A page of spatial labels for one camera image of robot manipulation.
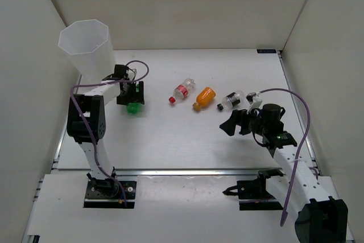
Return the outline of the green plastic soda bottle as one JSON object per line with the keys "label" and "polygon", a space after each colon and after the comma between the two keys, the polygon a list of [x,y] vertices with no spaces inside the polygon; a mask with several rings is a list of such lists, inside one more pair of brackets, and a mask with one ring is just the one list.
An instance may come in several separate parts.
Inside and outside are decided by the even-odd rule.
{"label": "green plastic soda bottle", "polygon": [[[130,87],[129,92],[130,91],[135,91],[135,85],[132,85]],[[141,106],[142,106],[142,104],[139,104],[139,103],[131,103],[131,104],[126,105],[126,109],[127,109],[127,112],[130,114],[137,114],[140,111]]]}

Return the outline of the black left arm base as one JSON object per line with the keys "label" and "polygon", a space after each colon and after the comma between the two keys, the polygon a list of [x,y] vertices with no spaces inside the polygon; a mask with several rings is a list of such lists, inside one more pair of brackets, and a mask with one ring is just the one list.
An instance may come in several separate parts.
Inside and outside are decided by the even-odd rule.
{"label": "black left arm base", "polygon": [[113,180],[99,180],[87,174],[88,184],[84,197],[84,208],[134,209],[137,181],[120,180],[125,195]]}

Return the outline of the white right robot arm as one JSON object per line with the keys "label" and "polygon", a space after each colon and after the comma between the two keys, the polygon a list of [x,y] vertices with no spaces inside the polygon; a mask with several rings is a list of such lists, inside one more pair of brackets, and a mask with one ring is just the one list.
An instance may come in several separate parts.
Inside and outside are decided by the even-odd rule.
{"label": "white right robot arm", "polygon": [[266,148],[283,170],[264,174],[256,182],[255,190],[261,197],[273,196],[283,207],[282,217],[291,217],[300,242],[345,242],[348,208],[341,199],[335,199],[300,158],[297,142],[284,130],[281,118],[285,108],[265,104],[253,110],[234,110],[227,121],[220,124],[227,135],[235,128],[240,135],[261,136],[261,147]]}

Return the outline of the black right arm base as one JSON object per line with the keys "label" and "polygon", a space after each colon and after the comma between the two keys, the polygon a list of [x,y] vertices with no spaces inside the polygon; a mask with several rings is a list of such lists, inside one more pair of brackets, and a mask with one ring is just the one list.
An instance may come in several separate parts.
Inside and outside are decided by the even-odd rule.
{"label": "black right arm base", "polygon": [[268,179],[283,177],[279,169],[258,171],[254,180],[237,180],[236,185],[228,187],[222,193],[225,196],[237,196],[240,211],[281,211],[283,207],[266,190]]}

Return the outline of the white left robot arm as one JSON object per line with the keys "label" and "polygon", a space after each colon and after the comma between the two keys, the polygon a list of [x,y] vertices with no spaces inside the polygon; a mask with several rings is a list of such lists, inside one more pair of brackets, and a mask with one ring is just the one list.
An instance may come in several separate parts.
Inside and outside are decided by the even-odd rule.
{"label": "white left robot arm", "polygon": [[144,101],[144,82],[137,78],[137,70],[117,64],[114,72],[101,83],[77,85],[75,88],[91,88],[83,93],[73,93],[69,100],[67,133],[80,145],[88,161],[88,179],[106,197],[114,197],[119,191],[115,168],[111,165],[103,143],[106,133],[105,106],[112,100],[135,114]]}

